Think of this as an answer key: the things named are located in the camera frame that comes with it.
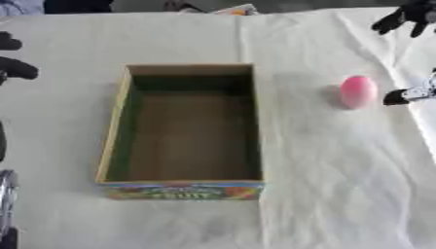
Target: open box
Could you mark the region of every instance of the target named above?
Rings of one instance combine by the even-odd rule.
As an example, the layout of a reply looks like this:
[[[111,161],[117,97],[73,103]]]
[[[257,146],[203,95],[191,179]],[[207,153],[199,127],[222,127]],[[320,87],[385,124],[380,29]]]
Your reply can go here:
[[[96,182],[118,198],[257,198],[252,65],[128,66]]]

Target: white tablecloth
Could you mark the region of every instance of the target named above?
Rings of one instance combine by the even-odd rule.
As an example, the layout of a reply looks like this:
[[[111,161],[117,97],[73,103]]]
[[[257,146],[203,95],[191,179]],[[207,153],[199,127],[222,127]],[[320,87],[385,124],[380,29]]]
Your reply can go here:
[[[436,101],[411,112],[382,94],[427,77],[436,35],[378,36],[370,26],[390,11],[4,20],[24,47],[0,54],[41,68],[0,88],[20,248],[435,248]],[[256,66],[261,200],[106,198],[93,176],[124,65],[235,62]],[[344,110],[332,92],[356,74],[381,95]]]

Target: robotic arm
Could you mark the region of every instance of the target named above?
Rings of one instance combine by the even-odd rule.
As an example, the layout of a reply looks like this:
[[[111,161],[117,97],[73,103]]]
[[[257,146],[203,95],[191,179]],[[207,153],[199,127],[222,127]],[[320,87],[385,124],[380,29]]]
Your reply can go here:
[[[411,37],[422,34],[428,24],[436,22],[436,0],[414,0],[404,4],[394,13],[374,23],[372,28],[383,35],[397,29],[406,21],[415,23]]]
[[[22,46],[8,32],[0,32],[0,50],[15,51]],[[38,69],[17,59],[0,56],[0,86],[11,77],[33,80]],[[0,121],[0,162],[6,154],[6,135]],[[12,211],[17,196],[18,179],[13,170],[0,171],[0,249],[18,248],[18,231],[11,226]]]

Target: ball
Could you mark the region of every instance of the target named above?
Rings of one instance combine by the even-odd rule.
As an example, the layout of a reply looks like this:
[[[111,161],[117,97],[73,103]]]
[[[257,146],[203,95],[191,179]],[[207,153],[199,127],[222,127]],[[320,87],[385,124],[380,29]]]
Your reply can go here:
[[[352,76],[341,85],[341,100],[343,104],[356,109],[365,106],[377,96],[377,85],[365,76]]]

